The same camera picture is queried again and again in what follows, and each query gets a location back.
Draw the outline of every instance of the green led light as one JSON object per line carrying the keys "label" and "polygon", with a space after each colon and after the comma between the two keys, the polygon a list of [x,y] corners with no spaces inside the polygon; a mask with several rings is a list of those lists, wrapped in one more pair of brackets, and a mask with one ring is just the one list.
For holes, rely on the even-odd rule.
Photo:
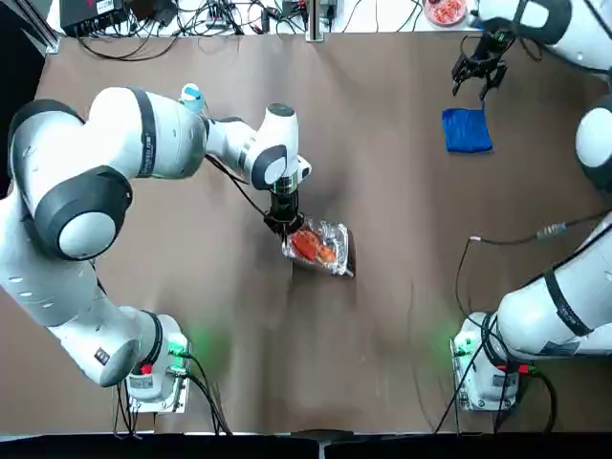
{"label": "green led light", "polygon": [[168,343],[168,354],[176,355],[185,352],[185,347],[179,342]]}

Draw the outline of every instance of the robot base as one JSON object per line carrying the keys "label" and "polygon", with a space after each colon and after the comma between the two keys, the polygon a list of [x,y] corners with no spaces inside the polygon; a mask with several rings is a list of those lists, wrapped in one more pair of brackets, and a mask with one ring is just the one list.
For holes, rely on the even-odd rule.
{"label": "robot base", "polygon": [[[480,323],[484,314],[476,313],[471,317]],[[504,380],[506,380],[502,410],[510,409],[516,400],[517,373],[509,373],[506,377],[502,370],[489,362],[482,349],[474,359],[474,364],[468,369],[473,353],[480,348],[481,342],[480,328],[469,320],[464,322],[461,332],[450,340],[455,386],[459,385],[466,374],[466,370],[468,371],[468,375],[457,394],[457,403],[461,409],[466,411],[497,411],[502,386]]]}
{"label": "robot base", "polygon": [[[171,356],[169,350],[178,348],[189,351],[189,341],[181,332],[181,327],[174,318],[159,315],[158,319],[162,324],[164,333],[162,351],[153,365],[150,386],[143,388],[141,384],[134,384],[132,377],[128,377],[130,406],[132,411],[140,413],[185,413],[189,379],[169,375],[166,370],[168,367],[188,370],[189,360]],[[167,397],[151,397],[151,394],[164,394],[164,388],[168,386],[171,389]]]}

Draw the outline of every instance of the brown table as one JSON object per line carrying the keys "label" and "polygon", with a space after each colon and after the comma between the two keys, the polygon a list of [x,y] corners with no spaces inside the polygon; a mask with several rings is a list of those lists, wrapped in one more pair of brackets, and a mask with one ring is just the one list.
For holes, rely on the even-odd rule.
{"label": "brown table", "polygon": [[[314,167],[302,209],[340,219],[357,241],[358,277],[294,268],[233,184],[212,167],[182,182],[135,181],[120,237],[98,264],[117,304],[179,319],[237,431],[307,428],[429,431],[452,394],[448,339],[462,317],[453,282],[466,238],[514,238],[603,208],[574,151],[580,117],[602,86],[546,56],[509,53],[488,100],[495,152],[452,156],[441,112],[475,106],[479,82],[450,93],[461,35],[328,35],[182,39],[143,63],[101,61],[65,39],[48,59],[39,97],[85,116],[107,86],[171,98],[200,85],[216,117],[253,126],[275,101],[300,120],[300,153]],[[151,54],[167,40],[152,39]],[[135,42],[98,46],[121,54]],[[251,195],[262,207],[265,193]],[[589,228],[530,247],[477,247],[462,295],[474,310],[573,250]],[[82,377],[54,339],[4,297],[0,431],[109,431],[110,392]],[[559,397],[558,430],[612,428],[609,361],[541,364]],[[506,424],[542,428],[548,399],[532,384]],[[142,428],[150,423],[143,419]],[[490,429],[489,414],[462,415]],[[165,415],[159,431],[210,430],[202,397]],[[452,412],[445,428],[454,429]]]}

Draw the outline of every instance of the electronic device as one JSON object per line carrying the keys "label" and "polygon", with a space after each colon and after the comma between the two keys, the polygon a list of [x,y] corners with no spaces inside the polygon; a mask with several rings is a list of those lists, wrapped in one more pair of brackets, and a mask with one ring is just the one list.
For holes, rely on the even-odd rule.
{"label": "electronic device", "polygon": [[[283,0],[282,9],[284,16],[292,16],[299,8],[308,10],[306,0]],[[338,0],[320,0],[320,17],[335,19],[338,14]]]}
{"label": "electronic device", "polygon": [[85,36],[127,20],[123,0],[59,0],[59,24],[68,36]]}

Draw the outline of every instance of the orange food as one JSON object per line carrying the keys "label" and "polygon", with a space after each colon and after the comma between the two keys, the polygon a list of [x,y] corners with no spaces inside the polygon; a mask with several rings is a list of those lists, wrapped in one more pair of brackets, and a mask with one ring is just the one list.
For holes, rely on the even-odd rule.
{"label": "orange food", "polygon": [[317,258],[318,238],[312,231],[299,230],[291,236],[295,251],[309,261]]}
{"label": "orange food", "polygon": [[323,263],[334,263],[336,261],[336,254],[331,247],[321,244],[318,246],[317,258]]}
{"label": "orange food", "polygon": [[316,233],[309,229],[300,229],[291,236],[295,251],[308,261],[333,263],[336,261],[334,250],[323,244]]}
{"label": "orange food", "polygon": [[446,0],[428,5],[428,14],[439,24],[453,24],[461,19],[464,8],[465,5],[459,0]]}

